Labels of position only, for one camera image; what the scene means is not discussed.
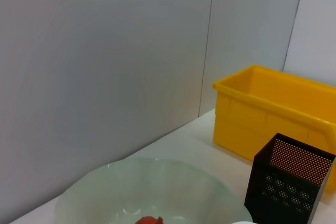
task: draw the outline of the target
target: red dotted mesh panel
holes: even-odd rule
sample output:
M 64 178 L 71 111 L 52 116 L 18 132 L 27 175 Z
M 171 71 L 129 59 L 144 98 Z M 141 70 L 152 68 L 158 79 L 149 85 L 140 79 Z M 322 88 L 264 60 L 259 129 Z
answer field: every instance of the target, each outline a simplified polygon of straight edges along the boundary
M 276 139 L 270 164 L 313 184 L 321 185 L 332 162 Z

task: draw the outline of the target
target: white tabletop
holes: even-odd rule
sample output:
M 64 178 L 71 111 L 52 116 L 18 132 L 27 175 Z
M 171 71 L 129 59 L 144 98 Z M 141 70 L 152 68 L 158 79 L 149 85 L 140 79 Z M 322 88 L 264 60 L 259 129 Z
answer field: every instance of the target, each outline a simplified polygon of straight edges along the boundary
M 244 201 L 251 172 L 250 161 L 212 143 L 214 110 L 164 136 L 131 157 L 181 160 L 198 166 L 221 179 Z M 53 224 L 58 197 L 22 216 L 12 224 Z M 336 223 L 336 196 L 323 195 L 313 224 Z

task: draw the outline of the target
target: black mesh container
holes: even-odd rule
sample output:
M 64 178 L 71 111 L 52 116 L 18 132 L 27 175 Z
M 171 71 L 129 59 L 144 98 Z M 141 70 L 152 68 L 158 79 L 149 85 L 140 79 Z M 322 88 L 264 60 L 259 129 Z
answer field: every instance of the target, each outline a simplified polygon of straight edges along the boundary
M 312 222 L 335 155 L 276 134 L 255 156 L 245 206 L 258 224 Z

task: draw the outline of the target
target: white wall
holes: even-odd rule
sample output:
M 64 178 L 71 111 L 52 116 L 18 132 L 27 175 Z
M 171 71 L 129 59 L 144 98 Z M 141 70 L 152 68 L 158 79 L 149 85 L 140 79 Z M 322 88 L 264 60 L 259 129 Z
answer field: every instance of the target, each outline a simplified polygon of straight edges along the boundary
M 198 116 L 211 0 L 0 0 L 0 223 Z
M 215 107 L 215 80 L 252 63 L 282 70 L 297 4 L 213 0 L 200 114 Z
M 336 86 L 336 0 L 300 0 L 284 71 Z

